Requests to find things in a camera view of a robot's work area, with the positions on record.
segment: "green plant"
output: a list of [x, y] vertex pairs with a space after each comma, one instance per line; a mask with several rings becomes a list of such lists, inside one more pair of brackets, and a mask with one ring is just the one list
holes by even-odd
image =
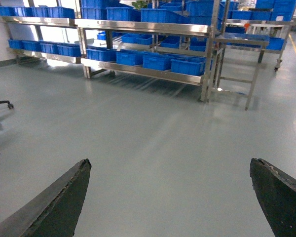
[[135, 7], [137, 10], [140, 10], [142, 8], [147, 8], [148, 3], [150, 3], [151, 1], [136, 1], [136, 2], [132, 2], [133, 7]]

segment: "shelf tier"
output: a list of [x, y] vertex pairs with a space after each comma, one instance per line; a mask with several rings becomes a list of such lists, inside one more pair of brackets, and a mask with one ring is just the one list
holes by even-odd
[[257, 20], [226, 19], [226, 24], [229, 24], [229, 25], [242, 26], [247, 23], [253, 26], [283, 27], [283, 26], [291, 25], [292, 21], [257, 21]]
[[18, 55], [25, 55], [25, 56], [34, 57], [34, 58], [52, 59], [52, 60], [66, 62], [66, 63], [73, 63], [73, 64], [81, 63], [81, 57], [69, 57], [69, 56], [63, 56], [58, 54], [42, 53], [42, 52], [28, 51], [23, 49], [13, 49], [13, 48], [8, 48], [7, 50], [11, 53], [15, 53]]
[[125, 72], [135, 75], [141, 75], [150, 78], [157, 78], [163, 80], [170, 80], [185, 84], [191, 85], [201, 85], [201, 77], [198, 76], [191, 76], [191, 75], [184, 75], [178, 73], [172, 73], [169, 71], [158, 71], [152, 70], [147, 68], [142, 68], [141, 66], [127, 66], [121, 65], [113, 62], [100, 62], [91, 59], [82, 58], [81, 63], [87, 67], [96, 67], [106, 70], [113, 70], [119, 72]]
[[189, 25], [173, 23], [151, 23], [134, 21], [104, 21], [76, 19], [75, 24], [80, 28], [138, 32], [150, 34], [170, 34], [178, 36], [209, 36], [211, 27], [206, 25]]
[[[233, 46], [233, 45], [226, 45], [226, 48], [230, 49], [238, 49], [243, 51], [251, 51], [251, 52], [260, 52], [261, 48], [250, 48], [250, 47], [243, 47], [243, 46]], [[265, 49], [265, 53], [274, 53], [274, 54], [280, 54], [280, 50], [271, 50], [271, 49]]]
[[234, 34], [235, 37], [233, 38], [233, 33], [225, 33], [224, 35], [220, 35], [214, 39], [216, 42], [222, 43], [244, 43], [244, 44], [251, 44], [251, 45], [260, 45], [260, 46], [268, 46], [269, 41], [266, 40], [258, 40], [258, 39], [245, 39], [241, 37], [237, 37], [240, 34]]
[[0, 16], [0, 22], [24, 25], [75, 27], [74, 19], [70, 18], [40, 18], [20, 16]]

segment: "blue plastic crate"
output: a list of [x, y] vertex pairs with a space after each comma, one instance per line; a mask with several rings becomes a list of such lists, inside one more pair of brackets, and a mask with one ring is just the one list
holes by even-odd
[[165, 48], [179, 48], [180, 47], [180, 37], [178, 36], [169, 36], [160, 44], [161, 47]]
[[266, 47], [266, 49], [282, 50], [284, 41], [285, 40], [284, 39], [281, 39], [281, 38], [270, 37], [270, 43]]
[[9, 41], [10, 48], [15, 48], [15, 49], [24, 48], [22, 40], [9, 39], [8, 41]]
[[31, 7], [25, 6], [15, 6], [13, 7], [15, 16], [33, 16], [33, 11]]
[[291, 21], [293, 14], [289, 12], [272, 12], [271, 21]]
[[137, 37], [137, 44], [151, 45], [152, 35], [141, 35]]
[[87, 58], [102, 62], [116, 61], [116, 50], [102, 47], [88, 48]]
[[135, 66], [143, 64], [143, 56], [142, 52], [133, 51], [133, 50], [124, 50], [120, 52], [116, 52], [116, 63]]
[[233, 11], [232, 18], [239, 20], [250, 20], [252, 11]]
[[256, 8], [272, 9], [274, 0], [257, 0]]
[[106, 20], [107, 11], [100, 8], [81, 8], [83, 19]]
[[41, 43], [41, 51], [44, 53], [58, 54], [58, 45], [57, 43]]
[[169, 2], [163, 4], [160, 8], [168, 11], [182, 11], [182, 3]]
[[232, 27], [232, 26], [228, 26], [228, 27], [226, 27], [225, 32], [227, 32], [227, 33], [244, 34], [246, 32], [246, 29], [244, 27]]
[[108, 20], [140, 21], [140, 11], [129, 7], [107, 7]]
[[82, 0], [81, 7], [83, 8], [102, 8], [117, 7], [120, 3], [118, 0]]
[[140, 34], [125, 34], [122, 36], [122, 42], [124, 43], [137, 43], [137, 38]]
[[98, 40], [107, 40], [107, 36], [106, 36], [105, 31], [99, 32], [97, 34], [97, 37], [98, 37]]
[[25, 50], [28, 51], [35, 51], [35, 52], [41, 52], [41, 46], [40, 46], [41, 42], [37, 42], [37, 41], [23, 41], [23, 47]]
[[[212, 16], [214, 0], [188, 1], [186, 10], [190, 16]], [[224, 4], [220, 3], [218, 17], [223, 18]]]
[[171, 62], [171, 71], [173, 73], [200, 76], [205, 72], [206, 58], [183, 57], [171, 59]]
[[142, 22], [186, 24], [188, 18], [165, 9], [142, 9]]
[[157, 55], [144, 55], [144, 68], [154, 70], [168, 70], [171, 69], [171, 59], [180, 58], [182, 55], [177, 54], [157, 54]]
[[[166, 4], [166, 3], [167, 3], [166, 1], [160, 1], [160, 2], [159, 2], [159, 8], [160, 8], [163, 4]], [[151, 3], [148, 3], [147, 8], [152, 9], [152, 2], [151, 2]]]
[[32, 11], [34, 17], [49, 17], [47, 6], [32, 7]]
[[287, 0], [287, 1], [275, 1], [273, 11], [275, 12], [289, 12], [290, 14], [294, 13], [296, 6], [295, 0]]
[[206, 50], [206, 40], [204, 41], [194, 41], [192, 40], [189, 46], [190, 50], [193, 51], [202, 51], [205, 52]]
[[48, 8], [49, 17], [52, 18], [72, 18], [74, 19], [74, 10], [71, 8], [56, 6]]
[[251, 15], [251, 20], [269, 21], [272, 12], [270, 11], [253, 11]]
[[14, 8], [10, 6], [0, 6], [0, 16], [15, 16]]
[[79, 45], [70, 45], [70, 44], [59, 44], [58, 45], [58, 53], [64, 56], [70, 57], [81, 57], [80, 47]]

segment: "steel shelf frame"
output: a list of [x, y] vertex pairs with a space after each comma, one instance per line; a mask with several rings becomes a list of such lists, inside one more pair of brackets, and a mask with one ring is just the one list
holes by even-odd
[[[80, 1], [79, 0], [74, 0], [74, 1], [75, 1], [75, 9], [74, 9], [75, 17], [81, 17]], [[60, 0], [56, 0], [56, 2], [57, 2], [57, 6], [61, 6]], [[24, 1], [24, 5], [27, 7], [34, 7], [35, 6], [34, 0]], [[70, 19], [70, 18], [0, 16], [0, 22], [10, 23], [10, 24], [33, 25], [35, 26], [38, 40], [43, 40], [42, 33], [40, 30], [41, 26], [76, 28], [76, 25], [74, 24], [74, 19]], [[12, 39], [12, 35], [7, 24], [6, 24], [6, 29], [10, 39]], [[7, 50], [16, 55], [18, 62], [20, 62], [19, 55], [29, 56], [29, 57], [38, 58], [38, 59], [52, 59], [52, 60], [57, 60], [57, 61], [62, 61], [67, 63], [73, 63], [73, 64], [80, 64], [81, 62], [81, 57], [69, 57], [69, 56], [63, 56], [58, 54], [48, 54], [43, 52], [18, 50], [18, 49], [12, 49], [12, 48], [8, 48]]]
[[81, 57], [69, 57], [69, 56], [63, 56], [59, 54], [50, 54], [50, 53], [43, 53], [43, 52], [28, 51], [23, 49], [13, 49], [13, 48], [8, 48], [7, 50], [11, 53], [15, 53], [17, 55], [24, 55], [28, 57], [34, 57], [34, 58], [40, 58], [40, 59], [52, 59], [52, 60], [57, 60], [57, 61], [72, 63], [72, 64], [81, 63]]
[[[253, 27], [253, 34], [255, 33], [256, 29], [260, 29], [261, 27], [281, 28], [280, 35], [282, 34], [283, 31], [285, 32], [284, 37], [282, 37], [284, 39], [284, 43], [283, 43], [281, 50], [271, 50], [271, 49], [265, 50], [266, 53], [279, 54], [279, 57], [276, 61], [276, 66], [274, 68], [274, 71], [276, 71], [276, 72], [278, 71], [278, 69], [281, 67], [283, 52], [284, 52], [286, 44], [287, 44], [287, 40], [288, 40], [289, 33], [290, 33], [292, 25], [293, 25], [293, 21], [256, 21], [256, 20], [226, 19], [225, 24], [226, 25], [234, 25], [234, 26], [243, 26], [245, 24], [250, 24], [251, 27]], [[250, 51], [245, 48], [231, 47], [231, 49], [240, 49], [240, 50]]]
[[[79, 30], [80, 36], [80, 48], [81, 54], [86, 56], [87, 42], [86, 42], [86, 30], [104, 30], [106, 31], [107, 36], [107, 48], [112, 48], [114, 42], [112, 40], [112, 32], [128, 32], [128, 33], [146, 33], [156, 35], [175, 35], [180, 37], [202, 37], [207, 38], [206, 51], [205, 52], [195, 52], [186, 50], [187, 53], [184, 53], [180, 49], [171, 49], [161, 48], [156, 45], [153, 47], [154, 51], [159, 52], [169, 52], [169, 53], [181, 53], [184, 55], [202, 55], [206, 57], [205, 73], [202, 76], [190, 76], [183, 74], [176, 74], [168, 71], [158, 71], [150, 70], [138, 67], [131, 67], [125, 65], [119, 65], [116, 63], [110, 62], [97, 62], [95, 60], [82, 59], [81, 62], [84, 65], [84, 75], [86, 78], [91, 78], [93, 75], [98, 74], [104, 70], [120, 71], [125, 73], [131, 73], [135, 75], [153, 77], [157, 79], [170, 80], [180, 83], [193, 84], [193, 85], [202, 85], [202, 92], [200, 95], [200, 101], [207, 100], [208, 92], [208, 81], [214, 77], [214, 71], [211, 71], [211, 62], [214, 63], [217, 61], [217, 52], [219, 51], [218, 47], [213, 47], [213, 39], [216, 36], [217, 31], [217, 18], [219, 10], [220, 0], [214, 0], [214, 9], [212, 15], [212, 22], [210, 26], [207, 25], [190, 25], [190, 24], [172, 24], [172, 23], [150, 23], [150, 22], [129, 22], [129, 21], [106, 21], [106, 20], [88, 20], [88, 19], [76, 19], [75, 24]], [[152, 1], [153, 7], [157, 7], [159, 4], [158, 0]], [[98, 71], [91, 71], [92, 67], [101, 68]]]

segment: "metal machine part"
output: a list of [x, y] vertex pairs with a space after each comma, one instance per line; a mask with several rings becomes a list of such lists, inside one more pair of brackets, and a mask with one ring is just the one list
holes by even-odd
[[252, 159], [250, 176], [276, 237], [296, 237], [296, 179], [263, 159]]

